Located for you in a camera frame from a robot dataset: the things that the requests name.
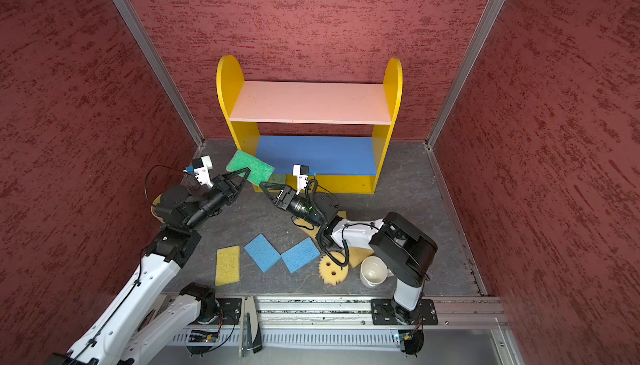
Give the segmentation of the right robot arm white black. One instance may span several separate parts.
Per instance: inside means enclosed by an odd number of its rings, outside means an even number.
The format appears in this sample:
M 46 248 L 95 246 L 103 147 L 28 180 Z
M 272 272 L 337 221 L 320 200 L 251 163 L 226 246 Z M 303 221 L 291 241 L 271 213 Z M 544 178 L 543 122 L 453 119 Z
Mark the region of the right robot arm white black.
M 308 223 L 319 249 L 340 268 L 349 265 L 357 248 L 372 250 L 397 278 L 391 301 L 396 320 L 418 323 L 423 285 L 438 251 L 428 235 L 396 212 L 373 221 L 348 220 L 338 214 L 335 196 L 318 191 L 315 179 L 299 193 L 286 184 L 262 182 L 260 188 L 275 207 Z

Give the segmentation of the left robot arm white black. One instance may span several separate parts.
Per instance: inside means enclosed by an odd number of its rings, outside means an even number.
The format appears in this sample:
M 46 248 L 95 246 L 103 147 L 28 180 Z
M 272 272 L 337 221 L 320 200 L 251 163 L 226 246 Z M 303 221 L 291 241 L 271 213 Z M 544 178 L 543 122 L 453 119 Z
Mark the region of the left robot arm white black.
M 202 195 L 182 185 L 160 195 L 155 214 L 163 224 L 146 246 L 130 280 L 96 323 L 66 353 L 52 353 L 48 364 L 146 364 L 190 323 L 223 326 L 214 288 L 190 283 L 176 302 L 148 325 L 156 299 L 184 268 L 198 246 L 198 227 L 233 204 L 251 175 L 249 168 L 223 173 Z

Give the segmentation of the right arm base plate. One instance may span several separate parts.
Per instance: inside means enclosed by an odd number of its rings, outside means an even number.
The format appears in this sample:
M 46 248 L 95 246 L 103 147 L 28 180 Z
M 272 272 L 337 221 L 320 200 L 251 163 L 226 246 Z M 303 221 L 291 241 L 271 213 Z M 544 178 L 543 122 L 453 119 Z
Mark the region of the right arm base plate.
M 438 315 L 431 299 L 421 299 L 414 310 L 407 310 L 391 298 L 375 298 L 371 302 L 374 325 L 436 326 Z

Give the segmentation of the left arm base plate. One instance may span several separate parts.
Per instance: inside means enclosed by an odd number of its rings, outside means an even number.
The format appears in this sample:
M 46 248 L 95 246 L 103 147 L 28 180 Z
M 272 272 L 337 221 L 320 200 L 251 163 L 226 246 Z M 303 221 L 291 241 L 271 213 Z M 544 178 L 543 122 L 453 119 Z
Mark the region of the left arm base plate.
M 238 325 L 241 298 L 205 298 L 200 301 L 200 313 L 195 320 L 199 325 Z

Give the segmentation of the green cellulose sponge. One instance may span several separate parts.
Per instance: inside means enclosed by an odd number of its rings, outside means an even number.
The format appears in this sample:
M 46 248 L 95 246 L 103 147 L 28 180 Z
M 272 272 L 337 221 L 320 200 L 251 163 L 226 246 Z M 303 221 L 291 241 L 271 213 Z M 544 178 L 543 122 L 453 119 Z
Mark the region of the green cellulose sponge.
M 272 174 L 268 182 L 275 183 L 275 184 L 286 184 L 287 176 L 284 174 Z

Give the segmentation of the tan sponge green scrub back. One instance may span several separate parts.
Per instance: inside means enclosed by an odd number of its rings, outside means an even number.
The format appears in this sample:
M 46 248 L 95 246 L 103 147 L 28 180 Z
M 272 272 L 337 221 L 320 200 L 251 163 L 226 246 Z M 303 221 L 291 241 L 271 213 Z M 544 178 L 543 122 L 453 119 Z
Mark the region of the tan sponge green scrub back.
M 245 168 L 248 168 L 250 171 L 248 181 L 256 187 L 261 183 L 270 180 L 271 176 L 274 174 L 273 166 L 264 163 L 258 158 L 255 158 L 242 150 L 238 150 L 227 164 L 226 170 L 231 173 Z

